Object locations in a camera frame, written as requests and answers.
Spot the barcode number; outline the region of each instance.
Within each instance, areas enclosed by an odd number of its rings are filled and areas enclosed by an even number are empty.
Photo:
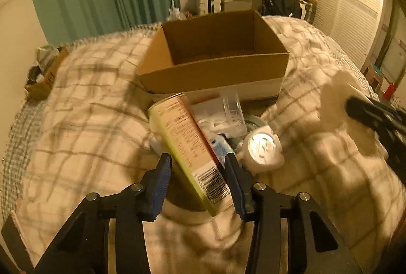
[[[211,203],[217,204],[227,197],[230,192],[220,172],[212,167],[197,177],[200,187],[206,192]]]

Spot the brown box on floor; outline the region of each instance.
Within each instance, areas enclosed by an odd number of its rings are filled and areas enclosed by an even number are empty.
[[[164,23],[138,74],[157,101],[185,92],[189,99],[233,85],[243,100],[277,97],[289,54],[252,10]]]
[[[69,55],[67,48],[62,47],[59,50],[60,54],[53,62],[52,66],[47,70],[44,79],[33,85],[25,85],[25,89],[29,93],[30,97],[35,100],[45,100],[48,98],[52,90],[52,86],[55,82],[56,73],[62,61]]]

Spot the bed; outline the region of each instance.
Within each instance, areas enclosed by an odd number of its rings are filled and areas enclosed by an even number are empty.
[[[370,143],[367,154],[359,143],[354,131],[364,133],[361,127],[321,124],[328,116],[321,103],[348,82],[378,97],[318,29],[294,18],[264,19],[290,59],[277,103],[262,114],[279,135],[285,166],[258,181],[286,194],[309,192],[370,273],[403,215],[405,190],[380,144]],[[87,193],[117,193],[155,167],[146,116],[151,99],[135,71],[156,27],[69,44],[48,100],[26,102],[16,116],[3,160],[1,209],[3,220],[16,209],[34,265]],[[167,203],[176,218],[167,211],[144,223],[152,273],[244,273],[252,225],[242,224],[232,207],[202,219]]]

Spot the checkered bed sheet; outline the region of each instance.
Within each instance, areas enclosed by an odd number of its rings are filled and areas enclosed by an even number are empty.
[[[308,191],[369,273],[404,211],[404,188],[379,152],[367,156],[346,130],[324,129],[319,109],[338,72],[360,80],[365,95],[376,95],[316,28],[292,18],[265,20],[290,59],[279,100],[263,114],[279,135],[285,166],[258,180],[277,192]],[[151,36],[135,30],[83,42],[62,64],[17,208],[34,264],[87,193],[119,192],[155,167],[145,115],[150,97],[135,74]],[[191,221],[196,215],[177,212]],[[152,273],[245,271],[252,226],[232,207],[198,225],[161,215],[145,223],[144,232]]]

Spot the clear plastic container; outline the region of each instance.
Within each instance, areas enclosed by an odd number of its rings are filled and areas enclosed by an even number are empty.
[[[247,134],[240,100],[236,92],[200,102],[192,106],[194,118],[204,132],[236,138]]]

